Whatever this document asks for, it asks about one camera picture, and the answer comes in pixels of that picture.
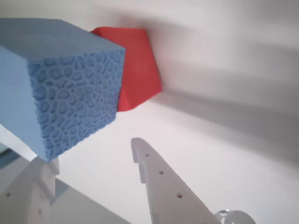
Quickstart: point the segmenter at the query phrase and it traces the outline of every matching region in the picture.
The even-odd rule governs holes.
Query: red cube
[[[126,48],[118,111],[128,111],[162,91],[158,67],[144,29],[99,27],[93,34]]]

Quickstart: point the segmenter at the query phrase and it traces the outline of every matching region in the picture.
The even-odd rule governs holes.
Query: white wall
[[[60,158],[61,180],[133,224],[150,223],[137,136],[212,212],[299,222],[298,15],[291,0],[0,2],[5,17],[149,29],[167,91]]]
[[[65,191],[58,196],[59,188]],[[129,224],[59,180],[56,180],[56,197],[50,206],[51,224]]]
[[[2,194],[9,184],[20,174],[29,162],[21,157],[0,169],[0,194]]]

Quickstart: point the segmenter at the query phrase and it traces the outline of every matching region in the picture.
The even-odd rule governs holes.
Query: cube
[[[115,119],[125,49],[62,20],[0,19],[0,123],[45,161]]]
[[[136,28],[99,27],[92,33],[126,48],[118,111],[127,111],[162,91],[147,32]]]

